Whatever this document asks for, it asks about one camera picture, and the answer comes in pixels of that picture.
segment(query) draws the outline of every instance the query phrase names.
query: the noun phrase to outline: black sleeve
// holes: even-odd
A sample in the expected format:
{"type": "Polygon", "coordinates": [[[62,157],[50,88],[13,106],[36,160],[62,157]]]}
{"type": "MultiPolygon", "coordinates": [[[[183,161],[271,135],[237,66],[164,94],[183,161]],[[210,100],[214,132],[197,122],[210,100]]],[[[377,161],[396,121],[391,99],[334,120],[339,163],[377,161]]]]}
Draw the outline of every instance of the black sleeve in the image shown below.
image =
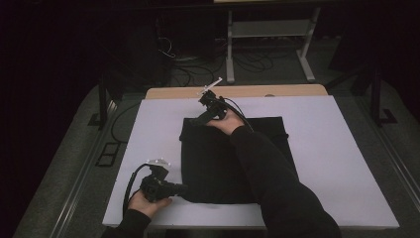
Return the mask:
{"type": "Polygon", "coordinates": [[[107,227],[102,238],[142,238],[151,219],[142,212],[128,209],[116,228],[107,227]]]}
{"type": "Polygon", "coordinates": [[[244,126],[231,143],[262,209],[269,237],[341,237],[335,220],[318,197],[299,182],[280,150],[263,134],[244,126]]]}

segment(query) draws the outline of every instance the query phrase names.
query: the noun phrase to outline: gray floor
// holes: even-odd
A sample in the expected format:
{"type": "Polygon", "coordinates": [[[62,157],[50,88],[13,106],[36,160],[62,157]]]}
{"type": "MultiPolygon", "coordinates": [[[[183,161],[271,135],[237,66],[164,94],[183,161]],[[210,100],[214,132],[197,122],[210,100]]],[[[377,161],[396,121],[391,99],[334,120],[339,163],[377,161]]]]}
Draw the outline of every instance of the gray floor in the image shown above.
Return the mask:
{"type": "MultiPolygon", "coordinates": [[[[257,44],[237,42],[234,64],[236,84],[307,83],[294,53],[294,48],[299,43],[296,39],[277,41],[275,48],[271,48],[272,41],[269,40],[259,40],[257,44]]],[[[337,43],[338,40],[335,39],[312,43],[308,60],[317,83],[325,84],[341,75],[340,72],[328,69],[337,43]]],[[[183,86],[188,81],[189,75],[193,76],[193,80],[189,79],[189,85],[204,85],[214,77],[225,77],[223,58],[221,56],[211,62],[200,59],[179,60],[176,65],[181,69],[172,72],[173,78],[169,85],[183,86]]],[[[398,93],[385,83],[381,91],[381,107],[390,109],[398,123],[385,124],[382,128],[376,127],[368,115],[368,93],[365,96],[353,96],[350,92],[352,82],[350,79],[341,83],[329,93],[335,96],[400,228],[380,231],[343,229],[343,236],[420,237],[420,207],[416,201],[416,194],[411,191],[420,182],[419,124],[407,112],[398,93]],[[404,166],[408,173],[401,172],[404,166]],[[414,182],[406,182],[404,179],[410,176],[414,182]]],[[[121,144],[113,167],[96,167],[95,163],[100,158],[106,143],[115,142],[115,138],[119,141],[129,139],[137,108],[143,97],[142,94],[128,94],[123,100],[118,101],[117,105],[111,105],[109,121],[104,130],[98,131],[98,127],[88,126],[91,116],[98,112],[97,88],[92,89],[74,116],[73,123],[15,237],[99,237],[101,235],[105,229],[101,224],[102,218],[124,155],[125,144],[121,144]]],[[[107,163],[106,160],[109,159],[102,158],[101,162],[107,163]]],[[[163,231],[152,232],[150,237],[162,237],[162,233],[163,231]]],[[[222,235],[220,231],[193,231],[185,236],[222,237],[222,235]]]]}

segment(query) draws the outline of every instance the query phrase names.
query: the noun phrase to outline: white tabletop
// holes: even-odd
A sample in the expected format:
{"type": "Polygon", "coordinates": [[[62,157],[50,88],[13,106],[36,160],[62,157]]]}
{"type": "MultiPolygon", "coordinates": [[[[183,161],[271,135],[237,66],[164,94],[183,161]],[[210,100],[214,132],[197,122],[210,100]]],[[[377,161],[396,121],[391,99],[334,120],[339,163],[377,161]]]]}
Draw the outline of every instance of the white tabletop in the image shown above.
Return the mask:
{"type": "MultiPolygon", "coordinates": [[[[393,213],[332,96],[233,98],[249,118],[283,118],[300,181],[311,188],[341,227],[395,228],[393,213]]],[[[122,220],[124,193],[132,172],[146,160],[171,163],[167,181],[181,183],[179,135],[185,117],[205,108],[197,99],[148,99],[140,106],[131,138],[114,185],[104,225],[122,220]]],[[[143,177],[142,169],[133,190],[143,177]]],[[[202,204],[174,197],[154,217],[157,228],[264,228],[257,204],[202,204]]]]}

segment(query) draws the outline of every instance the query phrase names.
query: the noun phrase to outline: hand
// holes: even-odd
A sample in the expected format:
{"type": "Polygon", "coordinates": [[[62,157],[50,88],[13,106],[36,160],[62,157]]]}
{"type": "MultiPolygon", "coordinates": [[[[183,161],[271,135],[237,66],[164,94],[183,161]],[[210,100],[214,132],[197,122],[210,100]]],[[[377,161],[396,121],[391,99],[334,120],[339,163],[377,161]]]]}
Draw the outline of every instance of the hand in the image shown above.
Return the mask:
{"type": "Polygon", "coordinates": [[[150,219],[163,207],[169,206],[172,199],[164,198],[156,202],[149,202],[141,190],[136,191],[129,201],[129,209],[138,210],[150,219]]]}
{"type": "Polygon", "coordinates": [[[211,120],[207,124],[207,126],[214,126],[221,131],[223,131],[226,135],[230,136],[235,129],[240,126],[244,126],[244,122],[242,119],[235,114],[231,109],[226,111],[226,115],[222,120],[211,120]]]}

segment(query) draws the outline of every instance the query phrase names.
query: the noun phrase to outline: dark background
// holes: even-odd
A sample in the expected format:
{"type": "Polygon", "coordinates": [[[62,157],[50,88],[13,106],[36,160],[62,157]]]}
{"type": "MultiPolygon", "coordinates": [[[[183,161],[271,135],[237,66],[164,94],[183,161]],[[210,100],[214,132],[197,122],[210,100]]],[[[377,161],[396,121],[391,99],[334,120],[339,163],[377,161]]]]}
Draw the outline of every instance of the dark background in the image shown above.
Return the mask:
{"type": "MultiPolygon", "coordinates": [[[[335,69],[346,71],[366,58],[375,59],[383,79],[420,119],[418,1],[354,2],[323,8],[315,37],[344,36],[332,63],[335,69]]],[[[6,218],[1,237],[13,235],[78,105],[99,79],[107,78],[116,98],[125,91],[164,86],[170,62],[155,51],[156,16],[86,12],[76,1],[0,2],[0,212],[6,218]],[[143,44],[133,44],[137,40],[143,44]]],[[[185,13],[164,17],[175,19],[181,29],[193,27],[185,13]]],[[[192,42],[211,49],[208,37],[223,35],[225,21],[208,16],[201,24],[211,34],[192,42]]],[[[185,35],[174,37],[186,41],[185,35]]]]}

